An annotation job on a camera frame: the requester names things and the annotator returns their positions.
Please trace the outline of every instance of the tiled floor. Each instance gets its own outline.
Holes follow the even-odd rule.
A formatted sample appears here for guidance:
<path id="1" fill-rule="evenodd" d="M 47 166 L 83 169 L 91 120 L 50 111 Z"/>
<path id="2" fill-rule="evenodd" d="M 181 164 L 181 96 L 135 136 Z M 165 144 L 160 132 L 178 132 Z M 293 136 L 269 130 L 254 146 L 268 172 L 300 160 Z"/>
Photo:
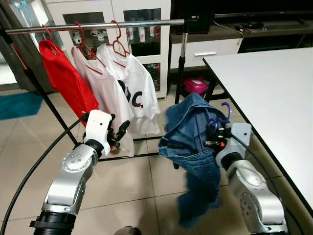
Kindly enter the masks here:
<path id="1" fill-rule="evenodd" d="M 174 103 L 172 91 L 174 89 L 166 100 L 159 101 L 162 113 L 157 118 L 161 134 L 166 124 L 164 111 Z M 0 95 L 15 92 L 20 91 L 0 92 Z M 68 125 L 77 119 L 59 94 L 52 94 L 50 98 Z M 222 101 L 211 104 L 226 114 L 227 108 L 220 105 Z M 231 120 L 244 121 L 235 107 Z M 0 221 L 25 173 L 61 132 L 61 126 L 45 103 L 35 116 L 0 121 Z M 83 133 L 82 125 L 73 129 L 80 141 Z M 136 153 L 157 152 L 157 144 L 158 140 L 136 142 Z M 250 145 L 275 177 L 283 199 L 300 218 L 305 234 L 312 234 L 312 219 L 254 135 Z M 64 137 L 29 179 L 11 214 L 8 235 L 33 233 L 29 222 L 39 215 L 47 189 L 58 174 L 60 159 L 72 147 L 70 139 Z M 111 157 L 123 155 L 125 152 L 120 151 Z M 251 156 L 247 158 L 263 173 Z M 178 225 L 176 204 L 177 196 L 186 191 L 185 170 L 175 170 L 172 162 L 161 156 L 100 162 L 87 183 L 73 234 L 112 235 L 119 228 L 132 225 L 139 227 L 143 235 L 247 235 L 249 232 L 227 185 L 225 171 L 221 172 L 221 206 L 210 210 L 193 229 L 185 230 Z M 291 225 L 292 234 L 299 234 L 293 222 Z"/>

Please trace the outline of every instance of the blue denim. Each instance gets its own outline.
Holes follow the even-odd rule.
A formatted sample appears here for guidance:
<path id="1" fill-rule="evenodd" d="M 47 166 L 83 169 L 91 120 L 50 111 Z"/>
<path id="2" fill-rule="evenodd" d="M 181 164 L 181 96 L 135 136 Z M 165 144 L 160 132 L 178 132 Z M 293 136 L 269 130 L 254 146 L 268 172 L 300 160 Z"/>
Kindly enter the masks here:
<path id="1" fill-rule="evenodd" d="M 197 131 L 196 119 L 202 141 L 208 139 L 208 119 L 226 117 L 209 105 L 197 93 L 166 110 L 167 133 L 159 143 L 159 153 L 187 171 L 188 192 L 178 198 L 179 223 L 191 228 L 209 209 L 219 206 L 220 169 L 215 163 L 214 149 L 203 146 Z"/>

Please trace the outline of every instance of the hanger hook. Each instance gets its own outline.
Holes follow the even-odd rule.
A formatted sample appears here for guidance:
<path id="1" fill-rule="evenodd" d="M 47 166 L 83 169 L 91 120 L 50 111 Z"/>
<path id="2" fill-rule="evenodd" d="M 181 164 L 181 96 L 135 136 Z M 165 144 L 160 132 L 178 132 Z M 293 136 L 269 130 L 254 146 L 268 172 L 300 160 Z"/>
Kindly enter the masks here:
<path id="1" fill-rule="evenodd" d="M 119 25 L 119 23 L 115 20 L 112 20 L 111 23 L 117 24 L 118 27 L 118 31 L 119 31 L 119 35 L 116 37 L 116 39 L 121 38 L 122 32 L 121 32 L 121 26 Z"/>
<path id="2" fill-rule="evenodd" d="M 74 22 L 75 25 L 78 25 L 80 30 L 82 31 L 82 42 L 85 40 L 85 31 L 82 27 L 82 25 L 80 23 L 78 23 L 77 21 Z"/>
<path id="3" fill-rule="evenodd" d="M 49 30 L 48 27 L 45 26 L 44 24 L 43 24 L 42 26 L 45 28 L 46 32 L 48 33 L 48 35 L 49 35 L 49 40 L 52 41 L 52 37 L 51 37 L 50 30 Z"/>

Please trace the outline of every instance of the white cabinet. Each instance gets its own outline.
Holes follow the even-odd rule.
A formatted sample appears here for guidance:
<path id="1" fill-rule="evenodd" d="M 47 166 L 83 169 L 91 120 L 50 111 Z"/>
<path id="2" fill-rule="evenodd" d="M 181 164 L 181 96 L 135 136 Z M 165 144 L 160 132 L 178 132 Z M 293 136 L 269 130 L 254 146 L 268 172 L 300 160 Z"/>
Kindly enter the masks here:
<path id="1" fill-rule="evenodd" d="M 242 39 L 225 39 L 187 43 L 185 67 L 204 66 L 204 56 L 237 54 Z M 178 68 L 181 43 L 172 45 L 171 69 Z"/>
<path id="2" fill-rule="evenodd" d="M 67 1 L 47 4 L 56 25 L 87 23 L 109 23 L 113 19 L 110 0 Z M 73 63 L 70 50 L 82 39 L 82 32 L 60 31 L 65 51 Z M 103 43 L 112 42 L 116 38 L 115 29 L 85 30 L 85 43 L 96 53 L 97 47 Z M 88 58 L 96 65 L 94 58 Z"/>
<path id="3" fill-rule="evenodd" d="M 109 23 L 111 20 L 126 22 L 170 19 L 171 0 L 47 0 L 47 2 L 57 25 L 72 24 L 75 21 L 85 24 Z M 151 74 L 157 97 L 166 97 L 169 31 L 169 26 L 123 28 L 120 39 L 125 49 L 136 56 Z M 117 29 L 97 32 L 85 30 L 85 43 L 96 51 L 102 43 L 112 43 L 117 32 Z M 65 51 L 73 63 L 70 50 L 79 43 L 81 32 L 64 31 L 60 32 L 60 36 Z"/>

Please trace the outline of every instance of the table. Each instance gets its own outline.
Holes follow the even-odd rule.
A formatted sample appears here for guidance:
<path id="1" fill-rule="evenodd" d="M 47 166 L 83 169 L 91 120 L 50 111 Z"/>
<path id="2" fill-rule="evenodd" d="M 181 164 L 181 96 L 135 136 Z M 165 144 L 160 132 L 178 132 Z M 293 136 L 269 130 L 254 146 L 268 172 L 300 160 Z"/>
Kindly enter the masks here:
<path id="1" fill-rule="evenodd" d="M 203 61 L 313 217 L 313 48 Z"/>

